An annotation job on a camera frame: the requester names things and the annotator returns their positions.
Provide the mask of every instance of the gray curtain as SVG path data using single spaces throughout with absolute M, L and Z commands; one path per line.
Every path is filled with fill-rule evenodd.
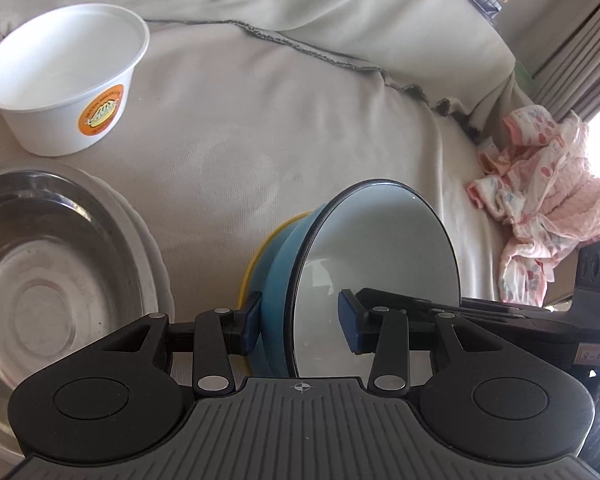
M 600 6 L 534 80 L 533 100 L 557 120 L 573 110 L 588 121 L 600 110 Z

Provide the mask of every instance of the blue bowl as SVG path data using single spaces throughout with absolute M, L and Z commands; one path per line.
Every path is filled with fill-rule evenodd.
M 361 190 L 366 190 L 365 196 L 367 199 L 365 206 L 360 207 L 359 210 L 355 208 L 352 209 L 351 204 L 360 202 L 360 200 L 357 200 L 356 202 L 349 201 L 348 206 L 346 205 L 343 208 L 338 209 L 345 200 Z M 382 198 L 377 204 L 373 202 L 376 200 L 376 197 Z M 352 210 L 352 213 L 347 213 L 349 214 L 347 218 L 338 220 L 338 216 L 343 217 L 343 212 L 347 209 Z M 341 374 L 334 373 L 329 368 L 326 370 L 315 368 L 307 372 L 303 372 L 302 370 L 299 371 L 298 362 L 296 360 L 296 349 L 294 348 L 294 323 L 298 318 L 296 303 L 298 301 L 300 301 L 302 305 L 306 305 L 307 303 L 307 298 L 303 299 L 301 297 L 302 293 L 300 295 L 298 294 L 301 275 L 305 263 L 307 263 L 307 257 L 310 254 L 310 250 L 312 250 L 314 240 L 316 240 L 320 230 L 325 226 L 325 222 L 327 222 L 330 217 L 333 219 L 330 221 L 332 225 L 330 228 L 328 226 L 325 227 L 322 232 L 322 238 L 324 238 L 325 235 L 331 237 L 331 239 L 337 238 L 337 233 L 341 231 L 340 229 L 336 229 L 336 235 L 334 236 L 328 234 L 333 232 L 334 222 L 337 224 L 336 227 L 339 228 L 342 226 L 344 230 L 346 230 L 348 226 L 352 226 L 356 223 L 360 224 L 360 217 L 369 215 L 370 211 L 376 215 L 376 218 L 370 217 L 367 224 L 363 222 L 363 228 L 366 229 L 366 232 L 369 234 L 368 238 L 373 238 L 375 235 L 382 236 L 384 227 L 381 224 L 387 219 L 389 219 L 389 229 L 393 228 L 394 231 L 397 230 L 398 236 L 396 238 L 396 243 L 389 243 L 388 245 L 385 243 L 384 253 L 382 253 L 382 255 L 387 255 L 387 258 L 383 259 L 387 259 L 389 263 L 395 260 L 397 266 L 400 267 L 407 265 L 407 263 L 412 265 L 410 261 L 415 258 L 427 259 L 426 251 L 428 251 L 428 247 L 431 246 L 431 251 L 433 251 L 435 259 L 432 260 L 429 258 L 429 260 L 433 261 L 434 266 L 436 267 L 436 283 L 432 283 L 432 285 L 424 290 L 424 292 L 422 292 L 422 289 L 420 289 L 419 293 L 416 291 L 414 295 L 420 295 L 421 297 L 424 297 L 424 299 L 430 299 L 437 303 L 449 304 L 450 306 L 457 306 L 459 304 L 459 275 L 455 255 L 448 236 L 446 235 L 446 231 L 430 206 L 427 205 L 416 192 L 404 184 L 382 179 L 360 182 L 344 190 L 328 204 L 320 206 L 312 213 L 297 216 L 282 224 L 269 235 L 251 261 L 242 283 L 240 304 L 244 302 L 249 293 L 256 290 L 262 292 L 262 306 L 260 311 L 261 338 L 256 345 L 256 349 L 249 357 L 253 373 L 262 376 L 275 377 L 320 376 L 330 374 L 360 375 L 363 377 L 365 369 L 370 368 L 369 363 L 372 356 L 356 356 L 356 359 L 359 358 L 361 361 L 357 361 L 353 365 L 353 368 L 344 366 Z M 414 221 L 420 219 L 418 221 L 422 225 L 415 230 L 415 233 L 417 234 L 416 238 L 413 238 L 412 233 L 411 241 L 406 238 L 402 240 L 400 238 L 400 225 L 402 225 L 402 222 L 409 224 L 412 220 L 411 216 L 413 216 Z M 414 232 L 414 228 L 413 226 L 406 225 L 404 231 Z M 353 247 L 354 257 L 352 259 L 355 259 L 358 246 L 360 246 L 360 251 L 362 253 L 365 251 L 366 238 L 364 236 L 361 238 L 362 239 L 356 239 L 356 237 L 352 237 L 350 243 L 348 240 L 345 240 L 345 245 Z M 421 246 L 419 247 L 420 253 L 415 251 L 413 255 L 410 254 L 410 249 L 412 249 L 411 246 L 413 244 Z M 368 249 L 368 247 L 373 247 L 373 244 L 366 243 L 366 248 Z M 367 283 L 364 278 L 361 280 L 349 280 L 347 286 L 343 286 L 342 288 L 352 288 L 354 292 L 357 292 L 364 286 L 371 286 L 399 294 L 410 292 L 411 288 L 405 290 L 401 283 L 397 283 L 400 281 L 400 272 L 397 274 L 398 278 L 395 276 L 391 277 L 392 269 L 390 267 L 391 266 L 387 266 L 386 271 L 383 270 L 380 273 L 381 276 L 379 278 L 376 277 L 375 282 L 372 280 L 371 283 Z M 415 268 L 416 272 L 418 272 L 418 269 L 420 268 L 418 262 L 415 263 Z M 442 289 L 444 289 L 442 292 L 439 291 L 441 286 L 437 283 L 438 278 L 441 283 L 445 284 L 442 285 Z M 336 284 L 341 284 L 342 280 L 336 280 L 336 282 Z M 337 312 L 335 298 L 337 297 L 338 292 L 339 290 L 330 292 L 330 294 L 334 293 L 333 312 Z M 306 321 L 307 316 L 301 314 L 300 317 L 302 316 L 304 316 L 302 323 L 306 327 L 312 320 L 309 319 L 309 321 Z M 352 356 L 348 351 L 348 347 L 346 347 L 344 335 L 342 334 L 337 321 L 334 322 L 334 320 L 331 319 L 331 325 L 328 329 L 325 328 L 324 323 L 320 320 L 318 320 L 317 323 L 317 333 L 320 332 L 318 329 L 323 329 L 322 332 L 324 332 L 324 330 L 330 330 L 327 338 L 333 338 L 334 340 L 339 341 L 338 344 L 340 345 L 340 348 L 337 350 L 341 352 L 340 357 L 338 357 L 338 351 L 332 352 L 330 348 L 324 348 L 324 345 L 322 344 L 325 339 L 324 334 L 322 334 L 322 340 L 317 342 L 304 342 L 302 344 L 303 348 L 314 348 L 315 352 L 318 352 L 321 356 L 325 354 L 327 357 L 333 355 L 333 358 L 336 360 L 342 360 L 342 357 L 346 360 L 348 355 Z M 346 354 L 342 353 L 343 348 L 346 348 Z

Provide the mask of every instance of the metal basin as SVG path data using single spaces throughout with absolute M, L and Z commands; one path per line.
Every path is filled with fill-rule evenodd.
M 0 166 L 0 458 L 21 458 L 7 419 L 22 380 L 157 311 L 146 251 L 122 206 L 55 161 Z

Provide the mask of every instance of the pink clothing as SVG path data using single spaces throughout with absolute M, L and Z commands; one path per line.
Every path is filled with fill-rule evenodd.
M 534 105 L 504 123 L 511 145 L 494 158 L 478 155 L 486 176 L 466 191 L 513 227 L 500 257 L 500 300 L 541 306 L 555 266 L 579 243 L 600 239 L 600 176 L 589 169 L 589 127 L 576 114 L 557 124 Z

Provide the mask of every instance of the logo on sticker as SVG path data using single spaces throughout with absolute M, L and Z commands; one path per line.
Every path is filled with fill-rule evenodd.
M 115 85 L 96 97 L 80 114 L 78 129 L 85 135 L 102 133 L 116 118 L 125 88 Z

